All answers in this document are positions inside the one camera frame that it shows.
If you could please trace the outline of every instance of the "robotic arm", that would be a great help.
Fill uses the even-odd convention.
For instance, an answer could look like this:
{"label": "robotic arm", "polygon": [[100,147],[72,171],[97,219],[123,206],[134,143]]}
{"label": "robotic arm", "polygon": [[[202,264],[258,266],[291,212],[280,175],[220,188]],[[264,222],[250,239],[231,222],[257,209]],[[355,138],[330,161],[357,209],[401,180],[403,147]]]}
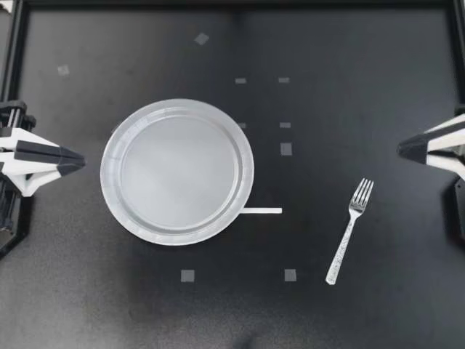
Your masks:
{"label": "robotic arm", "polygon": [[455,172],[465,180],[465,108],[456,117],[399,144],[405,159]]}

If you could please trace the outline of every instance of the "white tape piece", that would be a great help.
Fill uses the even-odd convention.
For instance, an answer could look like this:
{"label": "white tape piece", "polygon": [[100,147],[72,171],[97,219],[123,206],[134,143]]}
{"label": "white tape piece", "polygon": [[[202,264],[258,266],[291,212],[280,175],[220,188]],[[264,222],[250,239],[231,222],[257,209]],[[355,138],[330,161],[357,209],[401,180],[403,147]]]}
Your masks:
{"label": "white tape piece", "polygon": [[278,78],[278,83],[280,84],[289,84],[291,82],[291,78],[287,76],[283,76],[281,78]]}
{"label": "white tape piece", "polygon": [[13,11],[13,0],[0,1],[0,8],[3,8],[5,11],[11,14]]}
{"label": "white tape piece", "polygon": [[297,272],[295,269],[284,269],[284,282],[296,282]]}
{"label": "white tape piece", "polygon": [[70,67],[68,67],[68,65],[66,64],[60,65],[59,67],[57,67],[57,71],[58,71],[58,75],[60,76],[70,75]]}
{"label": "white tape piece", "polygon": [[181,270],[181,282],[194,282],[195,281],[195,270],[182,269]]}
{"label": "white tape piece", "polygon": [[194,41],[203,46],[204,44],[206,44],[206,42],[210,39],[210,36],[206,35],[205,33],[200,33],[197,35],[197,37],[195,37]]}
{"label": "white tape piece", "polygon": [[281,143],[281,156],[292,156],[292,143]]}
{"label": "white tape piece", "polygon": [[244,214],[282,214],[281,207],[244,207],[240,213]]}

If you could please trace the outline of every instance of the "white paper plate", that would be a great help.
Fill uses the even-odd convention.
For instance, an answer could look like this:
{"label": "white paper plate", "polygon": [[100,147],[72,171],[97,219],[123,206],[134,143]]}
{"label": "white paper plate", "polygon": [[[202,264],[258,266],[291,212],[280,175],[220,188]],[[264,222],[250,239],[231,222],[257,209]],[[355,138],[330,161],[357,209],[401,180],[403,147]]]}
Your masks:
{"label": "white paper plate", "polygon": [[140,238],[187,245],[225,229],[245,206],[254,159],[220,109],[164,100],[128,117],[105,148],[100,182],[111,213]]}

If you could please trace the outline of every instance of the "white stick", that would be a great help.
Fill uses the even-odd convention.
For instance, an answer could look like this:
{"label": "white stick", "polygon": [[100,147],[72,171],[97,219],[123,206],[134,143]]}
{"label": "white stick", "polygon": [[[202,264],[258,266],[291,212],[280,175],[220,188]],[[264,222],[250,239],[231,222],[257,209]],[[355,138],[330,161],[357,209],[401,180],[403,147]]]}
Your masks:
{"label": "white stick", "polygon": [[240,213],[244,214],[281,214],[281,207],[244,207]]}

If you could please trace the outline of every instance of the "tape marker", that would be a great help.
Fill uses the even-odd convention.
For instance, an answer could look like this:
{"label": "tape marker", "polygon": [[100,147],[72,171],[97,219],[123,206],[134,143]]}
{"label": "tape marker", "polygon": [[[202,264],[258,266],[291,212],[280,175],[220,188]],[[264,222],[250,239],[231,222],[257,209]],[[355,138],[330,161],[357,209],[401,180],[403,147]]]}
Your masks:
{"label": "tape marker", "polygon": [[194,39],[194,41],[203,46],[208,40],[210,39],[210,37],[208,35],[206,35],[205,33],[200,33],[197,35],[197,37]]}
{"label": "tape marker", "polygon": [[292,156],[292,143],[281,143],[281,156]]}
{"label": "tape marker", "polygon": [[57,70],[60,76],[70,75],[70,68],[66,64],[57,67]]}
{"label": "tape marker", "polygon": [[278,82],[280,84],[289,84],[291,82],[291,79],[287,76],[284,76],[284,77],[278,78]]}
{"label": "tape marker", "polygon": [[182,269],[181,270],[181,282],[194,282],[195,270]]}
{"label": "tape marker", "polygon": [[244,214],[282,214],[281,207],[244,207],[240,213]]}
{"label": "tape marker", "polygon": [[297,272],[295,269],[284,269],[284,282],[296,282]]}

